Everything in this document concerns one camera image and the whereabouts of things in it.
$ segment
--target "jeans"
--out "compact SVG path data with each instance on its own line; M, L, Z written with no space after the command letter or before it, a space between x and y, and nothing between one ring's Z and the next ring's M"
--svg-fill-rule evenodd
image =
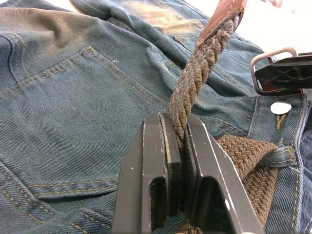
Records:
M109 232L122 159L142 120L166 111L208 20L182 0L73 3L85 15L0 5L0 233ZM279 168L265 231L309 232L311 103L255 92L249 64L262 52L234 34L192 112L216 139L279 146L260 162ZM292 105L283 120L270 111L281 100Z

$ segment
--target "denim fabric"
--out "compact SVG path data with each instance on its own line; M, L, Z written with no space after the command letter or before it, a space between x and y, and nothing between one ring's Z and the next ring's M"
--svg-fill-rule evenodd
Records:
M182 0L73 3L88 15L41 0L0 5L0 233L109 232L121 161L142 120L166 111L207 22ZM257 95L249 64L262 52L234 34L193 113L217 139L279 146L260 162L279 168L266 232L308 232L311 104ZM283 121L270 111L281 100L292 105Z

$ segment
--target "brown braided belt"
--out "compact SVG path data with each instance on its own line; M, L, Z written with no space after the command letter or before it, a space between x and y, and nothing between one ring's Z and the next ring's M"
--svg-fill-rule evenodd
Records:
M239 25L246 2L247 0L220 1L214 15L202 31L196 49L171 96L168 112L181 156L184 152L187 117L226 43ZM218 140L218 143L231 157L253 209L262 225L265 226L278 171L276 168L259 167L257 163L265 154L277 149L277 146L236 136L224 136ZM179 233L196 234L202 231L197 227L192 227L186 221Z

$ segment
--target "brown leather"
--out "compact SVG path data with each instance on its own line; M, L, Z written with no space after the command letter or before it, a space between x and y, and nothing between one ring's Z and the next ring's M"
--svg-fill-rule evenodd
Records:
M197 46L200 46L203 41L213 36L224 21L233 19L237 15L240 15L241 19L246 8L246 3L247 0L221 0L213 16L199 35Z

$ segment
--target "metal buckle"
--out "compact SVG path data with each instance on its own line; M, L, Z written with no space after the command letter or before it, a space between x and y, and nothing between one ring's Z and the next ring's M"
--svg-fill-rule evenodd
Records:
M291 87L278 87L278 86L274 86L274 85L267 85L266 87L260 87L259 85L259 78L257 78L256 76L256 71L255 71L255 64L262 60L262 59L268 59L270 62L270 65L273 64L273 60L271 58L271 56L274 55L278 55L284 52L288 52L292 54L292 57L297 57L297 52L295 51L294 48L292 47L285 47L285 48L281 48L278 50L274 50L271 52L266 52L263 53L261 55L258 55L256 57L254 57L250 63L250 70L252 73L252 77L253 77L253 84L254 84L254 88L257 91L257 93L259 93L260 95L269 95L269 96L278 96L278 95L289 95L289 94L297 94L297 93L301 93L302 90L300 88L291 88Z

